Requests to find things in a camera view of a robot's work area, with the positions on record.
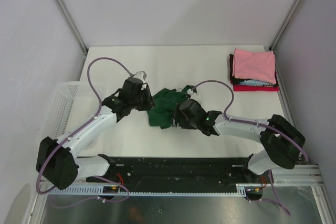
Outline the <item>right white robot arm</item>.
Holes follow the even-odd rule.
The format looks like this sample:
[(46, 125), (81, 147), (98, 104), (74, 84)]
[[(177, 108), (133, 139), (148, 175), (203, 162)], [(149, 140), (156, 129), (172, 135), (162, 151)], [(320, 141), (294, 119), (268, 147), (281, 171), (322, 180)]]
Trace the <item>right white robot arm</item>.
[(270, 169), (294, 169), (306, 141), (283, 116), (274, 114), (268, 120), (252, 121), (224, 115), (221, 111), (205, 111), (193, 99), (176, 105), (172, 125), (199, 130), (206, 136), (236, 136), (261, 144), (264, 149), (249, 155), (242, 167), (243, 179), (249, 183)]

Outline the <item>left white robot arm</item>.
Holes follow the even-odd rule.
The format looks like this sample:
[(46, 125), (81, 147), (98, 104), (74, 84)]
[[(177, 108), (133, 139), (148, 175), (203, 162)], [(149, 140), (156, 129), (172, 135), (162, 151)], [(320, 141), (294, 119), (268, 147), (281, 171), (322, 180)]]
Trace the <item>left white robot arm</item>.
[(132, 110), (148, 111), (154, 107), (149, 85), (129, 77), (116, 93), (100, 101), (98, 111), (78, 129), (56, 139), (44, 138), (39, 146), (36, 171), (60, 190), (75, 180), (99, 176), (110, 182), (115, 178), (114, 160), (104, 154), (80, 158), (79, 154), (102, 132), (114, 126)]

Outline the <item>green t shirt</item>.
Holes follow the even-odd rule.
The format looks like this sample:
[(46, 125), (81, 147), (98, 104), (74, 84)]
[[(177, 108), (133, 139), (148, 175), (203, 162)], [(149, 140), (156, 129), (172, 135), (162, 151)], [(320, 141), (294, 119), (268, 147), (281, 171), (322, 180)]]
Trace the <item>green t shirt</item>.
[(168, 129), (172, 126), (176, 105), (187, 100), (187, 91), (194, 86), (186, 85), (182, 90), (164, 88), (153, 96), (155, 106), (147, 111), (150, 127)]

